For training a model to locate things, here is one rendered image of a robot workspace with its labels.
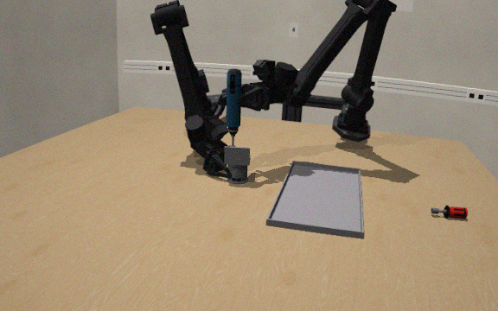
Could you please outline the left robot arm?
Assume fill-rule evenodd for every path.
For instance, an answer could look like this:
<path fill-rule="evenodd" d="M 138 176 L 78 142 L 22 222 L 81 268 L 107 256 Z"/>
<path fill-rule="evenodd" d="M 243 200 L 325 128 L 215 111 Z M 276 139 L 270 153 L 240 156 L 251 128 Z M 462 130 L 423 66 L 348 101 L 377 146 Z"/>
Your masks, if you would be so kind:
<path fill-rule="evenodd" d="M 354 76 L 342 89 L 343 102 L 349 107 L 345 117 L 339 113 L 337 122 L 338 128 L 366 135 L 368 121 L 363 113 L 366 114 L 374 104 L 371 89 L 374 67 L 387 21 L 397 5 L 389 0 L 346 0 L 345 4 L 348 7 L 341 19 L 299 71 L 284 62 L 277 62 L 275 67 L 276 61 L 257 60 L 252 67 L 262 82 L 250 85 L 270 88 L 270 97 L 276 97 L 273 104 L 285 101 L 295 108 L 304 106 L 322 74 L 356 30 L 367 21 Z"/>

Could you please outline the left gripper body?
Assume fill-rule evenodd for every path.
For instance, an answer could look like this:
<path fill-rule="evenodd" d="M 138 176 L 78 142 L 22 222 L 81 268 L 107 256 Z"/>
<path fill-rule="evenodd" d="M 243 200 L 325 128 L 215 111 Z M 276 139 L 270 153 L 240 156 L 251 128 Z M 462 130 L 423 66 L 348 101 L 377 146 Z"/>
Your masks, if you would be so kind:
<path fill-rule="evenodd" d="M 270 92 L 271 92 L 270 88 L 263 87 L 263 86 L 249 85 L 249 84 L 243 84 L 243 85 L 246 85 L 246 92 L 251 91 L 255 87 L 261 87 L 262 88 L 262 103 L 261 103 L 262 105 L 261 105 L 261 109 L 263 109 L 265 111 L 267 111 L 267 110 L 270 109 L 269 99 L 270 99 L 270 104 L 273 104 L 275 102 L 274 99 L 276 97 L 270 97 Z M 263 95 L 264 95 L 264 98 L 263 98 Z M 253 96 L 246 98 L 246 103 L 252 105 L 252 101 L 253 101 Z"/>

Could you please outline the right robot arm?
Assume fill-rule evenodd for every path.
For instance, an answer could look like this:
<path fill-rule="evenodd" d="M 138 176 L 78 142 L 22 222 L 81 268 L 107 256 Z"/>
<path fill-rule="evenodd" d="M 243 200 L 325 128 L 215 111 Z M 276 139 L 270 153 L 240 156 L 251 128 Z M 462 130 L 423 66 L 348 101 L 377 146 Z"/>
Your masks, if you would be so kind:
<path fill-rule="evenodd" d="M 169 46 L 182 93 L 186 118 L 185 127 L 190 146 L 198 154 L 201 152 L 205 155 L 209 150 L 228 146 L 221 141 L 224 135 L 229 132 L 227 124 L 219 118 L 208 120 L 209 116 L 215 114 L 218 103 L 211 103 L 210 98 L 207 98 L 206 92 L 209 92 L 209 90 L 203 69 L 198 70 L 193 66 L 194 63 L 182 30 L 182 28 L 188 26 L 184 5 L 179 6 L 178 0 L 177 7 L 176 0 L 169 2 L 169 4 L 160 4 L 160 6 L 157 5 L 155 13 L 150 14 L 153 29 L 156 35 L 164 35 Z M 172 24 L 169 25 L 169 23 Z M 167 28 L 163 29 L 165 25 Z M 191 71 L 189 70 L 190 68 Z"/>

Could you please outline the blue electric nut driver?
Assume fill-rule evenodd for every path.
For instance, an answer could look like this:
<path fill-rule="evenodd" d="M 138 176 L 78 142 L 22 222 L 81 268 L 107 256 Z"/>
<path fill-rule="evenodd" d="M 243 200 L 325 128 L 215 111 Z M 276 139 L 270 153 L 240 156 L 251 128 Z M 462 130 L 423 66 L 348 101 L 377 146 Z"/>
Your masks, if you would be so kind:
<path fill-rule="evenodd" d="M 227 72 L 227 127 L 232 137 L 230 147 L 235 147 L 234 137 L 240 127 L 241 105 L 237 104 L 237 98 L 241 96 L 241 77 L 239 69 L 233 68 Z"/>

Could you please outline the grey cylinder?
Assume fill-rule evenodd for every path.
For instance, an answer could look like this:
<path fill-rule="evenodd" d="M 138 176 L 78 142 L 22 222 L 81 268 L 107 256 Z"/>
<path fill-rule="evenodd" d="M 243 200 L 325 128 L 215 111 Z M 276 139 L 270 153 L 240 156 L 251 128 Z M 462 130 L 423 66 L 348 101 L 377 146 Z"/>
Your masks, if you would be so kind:
<path fill-rule="evenodd" d="M 227 164 L 227 168 L 232 173 L 232 178 L 227 178 L 227 182 L 232 184 L 244 184 L 248 182 L 247 165 Z"/>

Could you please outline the red-handled nut driver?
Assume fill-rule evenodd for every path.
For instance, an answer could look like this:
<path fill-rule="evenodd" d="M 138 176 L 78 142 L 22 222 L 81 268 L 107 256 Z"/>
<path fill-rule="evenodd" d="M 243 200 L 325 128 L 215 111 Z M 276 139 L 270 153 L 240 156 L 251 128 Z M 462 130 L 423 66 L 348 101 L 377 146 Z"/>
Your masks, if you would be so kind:
<path fill-rule="evenodd" d="M 445 210 L 444 210 L 445 209 Z M 457 219 L 466 219 L 468 216 L 468 210 L 467 208 L 462 208 L 462 207 L 449 207 L 446 206 L 443 210 L 439 210 L 439 208 L 432 208 L 431 213 L 443 213 L 444 217 L 447 219 L 448 217 L 450 218 L 457 218 Z"/>

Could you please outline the grey metal bracket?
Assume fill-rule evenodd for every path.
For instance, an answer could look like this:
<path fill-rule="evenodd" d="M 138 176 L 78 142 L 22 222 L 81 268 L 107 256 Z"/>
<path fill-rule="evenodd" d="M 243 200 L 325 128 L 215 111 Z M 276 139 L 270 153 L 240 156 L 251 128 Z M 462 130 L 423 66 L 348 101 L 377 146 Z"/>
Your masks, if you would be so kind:
<path fill-rule="evenodd" d="M 249 166 L 250 160 L 250 148 L 225 146 L 224 164 Z"/>

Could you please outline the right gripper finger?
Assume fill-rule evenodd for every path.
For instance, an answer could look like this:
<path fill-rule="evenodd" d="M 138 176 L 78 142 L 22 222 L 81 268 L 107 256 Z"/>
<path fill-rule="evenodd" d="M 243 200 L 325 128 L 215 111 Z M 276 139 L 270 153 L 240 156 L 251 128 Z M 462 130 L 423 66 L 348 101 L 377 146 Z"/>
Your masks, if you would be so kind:
<path fill-rule="evenodd" d="M 226 174 L 217 171 L 218 165 L 221 166 L 226 171 Z M 212 155 L 211 157 L 208 174 L 212 176 L 220 176 L 230 179 L 232 178 L 232 173 L 229 171 L 226 164 L 224 164 L 224 162 L 220 159 L 220 157 L 217 154 Z"/>

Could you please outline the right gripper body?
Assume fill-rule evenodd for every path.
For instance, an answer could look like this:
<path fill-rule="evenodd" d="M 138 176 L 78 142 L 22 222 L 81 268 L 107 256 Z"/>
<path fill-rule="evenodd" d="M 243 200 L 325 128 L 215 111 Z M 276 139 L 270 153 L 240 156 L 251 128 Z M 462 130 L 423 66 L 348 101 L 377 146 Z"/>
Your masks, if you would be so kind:
<path fill-rule="evenodd" d="M 212 155 L 218 155 L 220 159 L 224 162 L 224 149 L 225 147 L 218 148 L 218 149 L 212 149 L 206 152 L 206 158 L 205 156 L 200 152 L 200 155 L 205 158 L 203 169 L 208 173 L 209 170 L 209 165 L 211 162 L 211 156 Z M 221 166 L 218 165 L 217 171 L 224 170 Z"/>

